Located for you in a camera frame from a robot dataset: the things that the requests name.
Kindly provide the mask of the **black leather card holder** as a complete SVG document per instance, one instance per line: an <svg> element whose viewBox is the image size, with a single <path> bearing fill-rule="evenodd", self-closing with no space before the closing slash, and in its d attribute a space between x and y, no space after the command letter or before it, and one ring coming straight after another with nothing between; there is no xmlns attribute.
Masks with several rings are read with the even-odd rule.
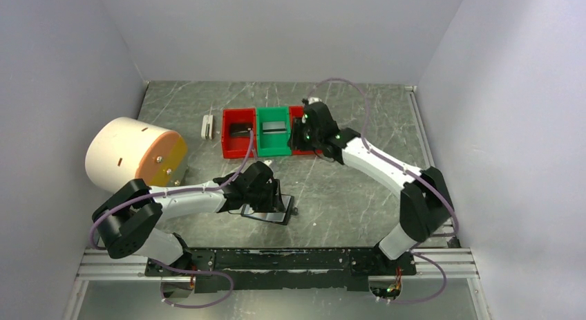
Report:
<svg viewBox="0 0 586 320"><path fill-rule="evenodd" d="M295 205L295 197L287 194L281 196L281 203L276 209L269 212L254 211L250 205L244 205L240 216L251 218L266 223L287 225L293 216L297 216L299 210Z"/></svg>

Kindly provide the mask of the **green plastic bin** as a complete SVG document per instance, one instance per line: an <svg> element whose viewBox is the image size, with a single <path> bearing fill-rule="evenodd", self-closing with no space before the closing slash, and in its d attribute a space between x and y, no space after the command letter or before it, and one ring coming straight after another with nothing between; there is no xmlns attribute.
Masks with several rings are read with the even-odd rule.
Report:
<svg viewBox="0 0 586 320"><path fill-rule="evenodd" d="M260 157L292 155L292 150L287 144L291 134L288 107L257 108L256 124L256 142Z"/></svg>

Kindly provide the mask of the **red plastic bin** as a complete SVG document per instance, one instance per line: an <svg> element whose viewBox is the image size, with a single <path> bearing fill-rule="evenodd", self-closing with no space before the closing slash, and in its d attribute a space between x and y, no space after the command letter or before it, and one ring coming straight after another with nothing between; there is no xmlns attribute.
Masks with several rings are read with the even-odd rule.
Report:
<svg viewBox="0 0 586 320"><path fill-rule="evenodd" d="M224 109L222 115L221 145L224 159L244 158L253 132L252 147L257 150L256 109Z"/></svg>
<svg viewBox="0 0 586 320"><path fill-rule="evenodd" d="M293 117L288 145L292 151L317 154L325 143L326 127L323 109L307 106L299 117Z"/></svg>

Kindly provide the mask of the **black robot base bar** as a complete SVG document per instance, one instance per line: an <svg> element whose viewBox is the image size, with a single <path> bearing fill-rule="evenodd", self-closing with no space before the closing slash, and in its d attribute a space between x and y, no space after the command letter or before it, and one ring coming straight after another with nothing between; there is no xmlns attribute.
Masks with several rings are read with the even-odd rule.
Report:
<svg viewBox="0 0 586 320"><path fill-rule="evenodd" d="M166 280L197 270L197 293L228 290L280 290L345 288L367 292L376 276L412 276L416 273L413 255L403 253L390 260L376 247L327 248L191 248L190 256L174 264L172 272L153 260L144 274Z"/></svg>

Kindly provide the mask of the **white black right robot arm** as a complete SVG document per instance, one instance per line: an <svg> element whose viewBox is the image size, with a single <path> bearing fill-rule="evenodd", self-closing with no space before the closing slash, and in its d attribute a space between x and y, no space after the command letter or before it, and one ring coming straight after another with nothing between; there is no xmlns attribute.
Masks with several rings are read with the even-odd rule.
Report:
<svg viewBox="0 0 586 320"><path fill-rule="evenodd" d="M377 244L373 266L390 274L399 257L430 238L453 213L442 172L420 169L384 153L351 128L340 129L320 99L303 100L303 114L292 122L288 142L294 151L320 152L339 164L356 169L399 198L399 222Z"/></svg>

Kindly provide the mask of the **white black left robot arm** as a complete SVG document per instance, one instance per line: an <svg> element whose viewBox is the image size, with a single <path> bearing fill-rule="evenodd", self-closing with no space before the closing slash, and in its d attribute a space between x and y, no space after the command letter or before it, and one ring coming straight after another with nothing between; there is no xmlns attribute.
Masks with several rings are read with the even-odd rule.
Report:
<svg viewBox="0 0 586 320"><path fill-rule="evenodd" d="M189 271L188 245L157 224L195 214L236 212L244 218L286 225L294 197L283 194L269 165L257 161L199 185L150 187L141 178L127 182L92 215L90 241L96 238L112 259L139 255L163 263L173 275Z"/></svg>

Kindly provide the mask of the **silver card in bin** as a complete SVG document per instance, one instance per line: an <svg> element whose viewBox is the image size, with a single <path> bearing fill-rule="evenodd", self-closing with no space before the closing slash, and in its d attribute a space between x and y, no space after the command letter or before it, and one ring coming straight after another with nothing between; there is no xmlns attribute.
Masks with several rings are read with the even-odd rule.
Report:
<svg viewBox="0 0 586 320"><path fill-rule="evenodd" d="M263 135L287 133L287 124L284 121L262 122L261 133Z"/></svg>

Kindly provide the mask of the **black card in bin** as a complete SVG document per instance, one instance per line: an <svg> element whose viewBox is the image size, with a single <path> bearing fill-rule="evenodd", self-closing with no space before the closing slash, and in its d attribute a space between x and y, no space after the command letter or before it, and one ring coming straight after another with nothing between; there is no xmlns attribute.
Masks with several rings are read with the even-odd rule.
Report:
<svg viewBox="0 0 586 320"><path fill-rule="evenodd" d="M231 138L248 138L251 131L254 131L251 123L234 123L229 126Z"/></svg>

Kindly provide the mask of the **small white clip block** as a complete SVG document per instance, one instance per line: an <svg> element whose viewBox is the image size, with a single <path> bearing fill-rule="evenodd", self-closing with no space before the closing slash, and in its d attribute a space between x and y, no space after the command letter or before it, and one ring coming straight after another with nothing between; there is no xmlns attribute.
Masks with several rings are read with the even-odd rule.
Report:
<svg viewBox="0 0 586 320"><path fill-rule="evenodd" d="M201 138L203 140L213 140L214 138L214 116L211 114L204 115L202 118Z"/></svg>

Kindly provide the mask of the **white orange cylinder drum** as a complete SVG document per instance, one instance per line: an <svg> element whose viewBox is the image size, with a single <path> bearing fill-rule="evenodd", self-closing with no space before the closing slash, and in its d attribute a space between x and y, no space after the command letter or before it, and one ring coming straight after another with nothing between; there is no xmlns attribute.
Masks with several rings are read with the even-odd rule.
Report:
<svg viewBox="0 0 586 320"><path fill-rule="evenodd" d="M178 186L187 170L187 152L177 131L119 117L93 138L85 170L94 185L112 194L136 178L148 186Z"/></svg>

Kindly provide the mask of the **aluminium frame rail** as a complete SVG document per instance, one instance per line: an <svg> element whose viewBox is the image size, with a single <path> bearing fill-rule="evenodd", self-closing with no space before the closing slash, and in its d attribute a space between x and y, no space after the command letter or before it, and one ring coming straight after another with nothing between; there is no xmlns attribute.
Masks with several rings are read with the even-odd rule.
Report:
<svg viewBox="0 0 586 320"><path fill-rule="evenodd" d="M294 106L308 93L325 101L340 126L365 126L367 139L381 150L418 167L432 163L414 93L406 86L151 82L139 119L187 140L185 182L198 184L239 165L222 157L218 138L200 138L205 114L221 125L225 109ZM191 297L191 304L204 305L200 317L230 312L240 319L249 308L254 319L263 314L293 319L301 315L293 300L310 295L310 306L323 306L329 315L360 305L381 318L389 312L397 319L488 318L473 256L452 236L452 222L442 226L440 237L424 243L420 257L401 258L399 298L377 298L368 285L387 288L394 267L367 276L356 266L398 223L398 197L365 174L312 153L275 157L273 167L299 209L288 225L234 214L196 214L161 224L207 255Z"/></svg>

